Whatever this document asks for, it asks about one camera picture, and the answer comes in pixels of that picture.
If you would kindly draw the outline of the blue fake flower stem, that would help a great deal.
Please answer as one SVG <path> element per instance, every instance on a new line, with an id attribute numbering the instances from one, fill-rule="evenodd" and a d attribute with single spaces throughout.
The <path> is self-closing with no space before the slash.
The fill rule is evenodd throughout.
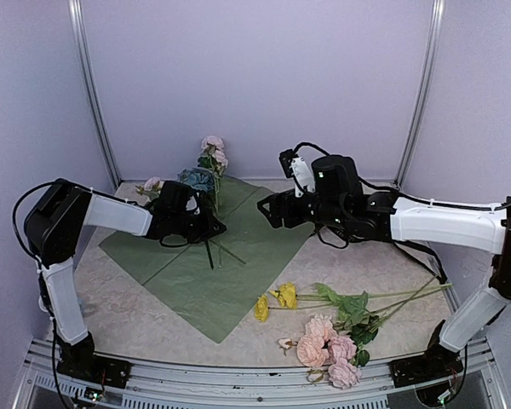
<path id="1" fill-rule="evenodd" d="M 210 268 L 214 268 L 214 262 L 210 250 L 210 235 L 214 232 L 213 216 L 215 209 L 215 178 L 214 174 L 205 168 L 184 169 L 178 175 L 178 181 L 188 185 L 195 194 L 195 211 L 202 214 L 203 227 L 199 235 L 204 242 Z"/>

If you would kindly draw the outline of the green pink wrapping paper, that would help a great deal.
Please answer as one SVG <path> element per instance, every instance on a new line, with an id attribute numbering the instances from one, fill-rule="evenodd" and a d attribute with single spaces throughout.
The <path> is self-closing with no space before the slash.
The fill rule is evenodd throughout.
<path id="1" fill-rule="evenodd" d="M 156 241 L 116 232 L 100 248 L 159 301 L 221 343 L 313 231 L 308 223 L 272 228 L 256 208 L 270 193 L 225 177 L 218 217 L 227 230 L 208 246 L 164 248 Z"/>

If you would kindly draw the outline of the small pink bud stem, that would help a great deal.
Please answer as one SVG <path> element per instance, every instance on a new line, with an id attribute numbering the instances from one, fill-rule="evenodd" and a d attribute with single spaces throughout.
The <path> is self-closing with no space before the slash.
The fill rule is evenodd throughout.
<path id="1" fill-rule="evenodd" d="M 209 136 L 205 137 L 201 144 L 201 153 L 198 156 L 198 161 L 197 161 L 196 167 L 208 169 L 214 174 L 214 178 L 215 178 L 214 217 L 215 218 L 217 218 L 217 213 L 219 210 L 221 181 L 225 174 L 227 166 L 228 166 L 228 159 L 225 154 L 224 141 L 218 136 L 209 135 Z M 153 199 L 156 199 L 158 197 L 158 195 L 161 192 L 162 186 L 166 181 L 171 181 L 171 180 L 162 180 L 162 179 L 154 176 L 154 177 L 148 179 L 143 185 L 138 186 L 136 188 L 136 192 L 139 195 L 148 197 L 148 201 L 144 205 L 145 208 L 146 208 L 146 205 L 150 201 L 152 201 Z M 179 182 L 178 176 L 173 181 Z M 181 236 L 177 236 L 177 235 L 171 235 L 171 236 L 166 237 L 164 239 L 164 243 L 169 244 L 169 246 L 163 246 L 165 248 L 179 248 L 179 247 L 186 246 L 186 245 L 194 245 L 194 244 L 187 244 L 186 241 Z"/>

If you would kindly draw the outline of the yellow fake flower stem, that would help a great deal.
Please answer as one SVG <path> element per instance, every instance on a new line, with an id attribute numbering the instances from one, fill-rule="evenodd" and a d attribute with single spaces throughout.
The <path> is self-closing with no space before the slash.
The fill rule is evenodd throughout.
<path id="1" fill-rule="evenodd" d="M 260 322 L 265 322 L 271 310 L 297 310 L 313 308 L 336 308 L 338 320 L 342 323 L 357 325 L 369 321 L 370 317 L 388 310 L 395 311 L 402 308 L 410 301 L 433 295 L 439 291 L 449 289 L 452 284 L 431 285 L 432 280 L 421 288 L 411 291 L 396 291 L 391 293 L 368 293 L 363 291 L 359 294 L 340 294 L 330 286 L 323 283 L 315 283 L 313 294 L 301 294 L 296 286 L 288 282 L 281 285 L 277 290 L 269 290 L 266 294 L 258 297 L 253 313 Z M 404 299 L 394 302 L 386 307 L 377 310 L 369 310 L 370 300 L 381 298 L 397 298 L 405 296 Z"/>

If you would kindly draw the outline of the pink rose stem bunch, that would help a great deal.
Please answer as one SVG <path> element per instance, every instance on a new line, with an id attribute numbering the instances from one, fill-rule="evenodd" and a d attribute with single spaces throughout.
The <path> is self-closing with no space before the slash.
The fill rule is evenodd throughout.
<path id="1" fill-rule="evenodd" d="M 404 298 L 370 300 L 368 308 L 377 310 Z M 308 379 L 311 383 L 329 378 L 334 387 L 350 389 L 359 383 L 360 369 L 370 360 L 367 345 L 375 340 L 381 327 L 402 308 L 372 316 L 369 321 L 357 325 L 340 322 L 337 310 L 333 308 L 333 315 L 313 315 L 304 325 L 304 333 L 299 339 L 283 338 L 278 344 L 283 351 L 296 351 L 299 362 L 309 369 Z"/>

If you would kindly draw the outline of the black printed ribbon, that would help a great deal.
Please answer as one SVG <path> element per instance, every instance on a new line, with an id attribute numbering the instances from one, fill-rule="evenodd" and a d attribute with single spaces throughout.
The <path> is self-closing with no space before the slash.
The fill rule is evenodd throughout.
<path id="1" fill-rule="evenodd" d="M 368 242 L 369 241 L 369 239 L 364 239 L 364 238 L 360 238 L 360 237 L 353 236 L 353 235 L 347 237 L 346 234 L 342 230 L 339 230 L 338 228 L 327 227 L 327 229 L 330 232 L 332 232 L 337 238 L 339 238 L 339 239 L 341 239 L 343 241 L 343 245 L 335 245 L 335 244 L 333 244 L 331 242 L 327 242 L 327 241 L 325 241 L 323 239 L 322 234 L 321 234 L 321 231 L 322 231 L 323 228 L 324 228 L 324 225 L 315 224 L 313 231 L 310 233 L 310 237 L 315 236 L 315 237 L 318 238 L 318 240 L 319 240 L 319 242 L 321 244 L 328 245 L 328 246 L 333 247 L 333 248 L 338 249 L 338 250 L 344 250 L 350 244 L 359 244 L 359 243 L 364 243 L 364 242 Z M 446 272 L 445 272 L 445 270 L 443 268 L 442 261 L 440 260 L 438 254 L 433 249 L 431 249 L 429 246 L 418 244 L 418 243 L 414 243 L 414 242 L 411 242 L 411 241 L 403 241 L 403 242 L 392 241 L 391 245 L 393 245 L 398 251 L 400 251 L 409 260 L 417 263 L 418 265 L 422 266 L 427 271 L 429 271 L 429 273 L 431 273 L 433 275 L 433 277 L 436 280 L 438 280 L 438 282 L 441 285 L 444 285 L 444 284 L 446 284 L 448 282 L 448 277 L 447 277 Z M 436 264 L 437 264 L 438 272 L 435 273 L 424 262 L 422 262 L 418 258 L 414 257 L 412 254 L 407 252 L 405 250 L 405 247 L 406 248 L 410 248 L 410 249 L 415 250 L 415 251 L 419 251 L 421 253 L 424 253 L 424 254 L 432 257 L 435 260 Z"/>

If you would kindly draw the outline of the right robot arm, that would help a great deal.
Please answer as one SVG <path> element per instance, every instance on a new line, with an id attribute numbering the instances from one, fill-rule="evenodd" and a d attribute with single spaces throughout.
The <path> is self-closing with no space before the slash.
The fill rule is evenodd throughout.
<path id="1" fill-rule="evenodd" d="M 462 204 L 410 196 L 363 180 L 354 160 L 325 154 L 311 164 L 289 150 L 279 161 L 295 186 L 258 202 L 273 228 L 312 223 L 346 245 L 378 241 L 445 257 L 448 267 L 473 261 L 483 278 L 440 324 L 420 357 L 424 377 L 436 378 L 452 357 L 511 304 L 511 196 L 503 202 Z"/>

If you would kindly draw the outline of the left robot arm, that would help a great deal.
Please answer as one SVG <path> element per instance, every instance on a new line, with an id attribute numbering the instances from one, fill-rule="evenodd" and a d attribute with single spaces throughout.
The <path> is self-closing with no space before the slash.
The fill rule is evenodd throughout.
<path id="1" fill-rule="evenodd" d="M 86 379 L 96 377 L 102 361 L 86 326 L 74 284 L 73 257 L 82 230 L 107 228 L 167 247 L 179 236 L 185 245 L 208 245 L 226 232 L 203 192 L 177 181 L 166 181 L 148 204 L 119 199 L 66 179 L 39 185 L 42 197 L 14 233 L 23 251 L 37 264 L 41 300 L 54 324 L 62 363 Z"/>

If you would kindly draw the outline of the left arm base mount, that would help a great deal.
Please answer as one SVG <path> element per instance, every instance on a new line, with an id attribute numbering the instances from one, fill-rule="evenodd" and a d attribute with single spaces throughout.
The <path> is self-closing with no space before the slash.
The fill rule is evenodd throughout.
<path id="1" fill-rule="evenodd" d="M 124 389 L 129 380 L 131 364 L 127 360 L 93 355 L 88 363 L 61 360 L 57 366 L 58 373 L 104 387 Z"/>

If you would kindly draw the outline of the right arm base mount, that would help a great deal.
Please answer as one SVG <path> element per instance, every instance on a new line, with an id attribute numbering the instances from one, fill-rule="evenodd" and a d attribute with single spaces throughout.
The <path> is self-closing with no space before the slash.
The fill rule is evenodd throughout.
<path id="1" fill-rule="evenodd" d="M 463 371 L 464 365 L 459 353 L 438 346 L 423 354 L 389 363 L 395 388 L 402 388 L 451 376 Z"/>

